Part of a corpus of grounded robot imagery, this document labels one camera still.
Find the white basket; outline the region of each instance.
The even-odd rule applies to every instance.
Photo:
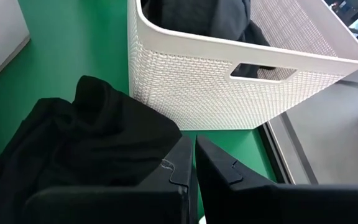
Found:
[[[128,1],[131,96],[182,130],[254,129],[358,70],[358,41],[322,0],[255,0],[271,46],[166,30]],[[240,64],[263,79],[231,77]]]

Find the green surface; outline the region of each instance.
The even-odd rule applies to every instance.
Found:
[[[82,75],[128,93],[126,0],[19,0],[32,40],[0,73],[0,153],[39,98],[72,100]],[[204,134],[273,179],[257,131]]]

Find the black fabric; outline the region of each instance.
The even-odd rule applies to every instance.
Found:
[[[244,35],[240,37],[240,41],[270,47],[270,44],[267,42],[262,32],[262,29],[258,27],[258,25],[253,21],[250,21],[246,31],[244,32]],[[235,77],[258,78],[257,72],[260,68],[266,70],[275,69],[273,67],[267,66],[240,64],[231,75]]]
[[[136,185],[181,133],[153,109],[93,77],[75,100],[39,100],[0,155],[0,223],[17,223],[36,191],[62,185]]]
[[[193,144],[182,137],[160,165],[130,187],[54,187],[33,195],[21,224],[197,223]]]
[[[148,20],[165,29],[270,46],[250,19],[250,0],[143,0],[142,5]],[[231,75],[258,78],[260,68],[275,69],[240,64]]]
[[[358,185],[275,184],[202,136],[196,165],[208,224],[358,223]]]

